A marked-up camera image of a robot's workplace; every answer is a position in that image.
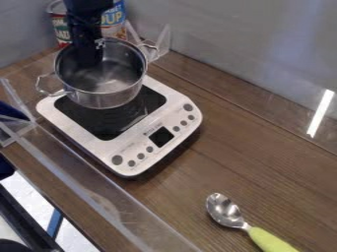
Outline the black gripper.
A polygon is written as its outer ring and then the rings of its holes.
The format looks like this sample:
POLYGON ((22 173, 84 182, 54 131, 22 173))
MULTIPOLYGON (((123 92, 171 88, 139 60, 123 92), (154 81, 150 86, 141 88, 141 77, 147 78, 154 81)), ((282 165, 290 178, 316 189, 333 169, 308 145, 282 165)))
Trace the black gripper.
POLYGON ((75 58, 82 66, 95 66, 103 59, 102 15, 114 8, 114 0, 63 0, 68 18, 75 58))

